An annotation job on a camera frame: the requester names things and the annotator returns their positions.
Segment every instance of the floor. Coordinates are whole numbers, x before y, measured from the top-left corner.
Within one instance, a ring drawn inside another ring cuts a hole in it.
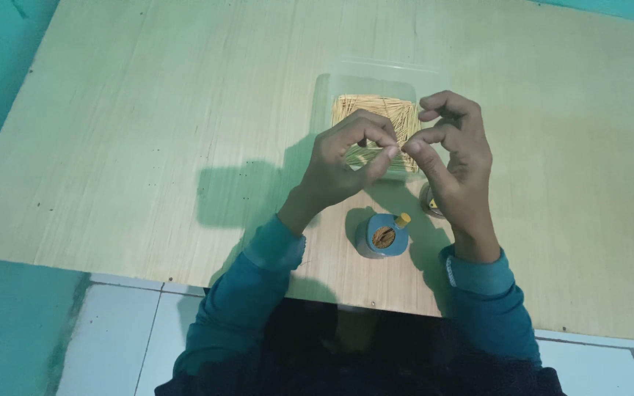
[[[92,275],[58,396],[151,396],[171,378],[200,287]],[[537,330],[542,363],[569,396],[634,396],[634,340]]]

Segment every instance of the teal sleeve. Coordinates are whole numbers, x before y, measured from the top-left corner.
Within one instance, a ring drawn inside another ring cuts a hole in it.
[[[488,354],[528,359],[542,367],[523,291],[515,284],[505,251],[489,264],[454,257],[453,245],[440,253],[452,288],[452,320],[468,343]]]
[[[258,347],[269,315],[284,298],[290,271],[302,261],[305,238],[274,216],[214,283],[187,332],[185,351],[173,375],[197,374],[200,365],[220,362]]]

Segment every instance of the sleeve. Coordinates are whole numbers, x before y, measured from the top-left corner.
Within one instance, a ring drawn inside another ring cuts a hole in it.
[[[290,271],[302,261],[305,242],[277,216],[256,231],[200,302],[174,376],[181,371],[195,375],[204,363],[235,358],[259,345],[270,313],[287,292]]]
[[[515,284],[505,251],[490,264],[454,257],[453,245],[440,253],[452,288],[452,320],[472,347],[490,355],[531,360],[542,367],[523,291]]]

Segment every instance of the wood grain surface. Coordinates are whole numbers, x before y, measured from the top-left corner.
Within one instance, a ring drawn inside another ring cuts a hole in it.
[[[61,0],[0,134],[0,259],[209,285],[299,182],[341,56],[479,102],[535,327],[634,338],[634,22],[522,0]],[[420,186],[325,210],[289,295],[440,314]],[[406,254],[357,255],[374,211],[411,214]]]

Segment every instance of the clear plastic box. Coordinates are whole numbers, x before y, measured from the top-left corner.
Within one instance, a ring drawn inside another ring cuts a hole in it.
[[[401,62],[388,62],[366,58],[339,58],[328,68],[329,81],[324,103],[324,125],[322,130],[331,128],[332,103],[339,95],[381,95],[413,103],[419,103],[422,96],[449,89],[449,78],[437,70]],[[437,152],[448,154],[441,147]],[[395,172],[389,170],[384,178],[411,180],[424,178],[419,173]]]

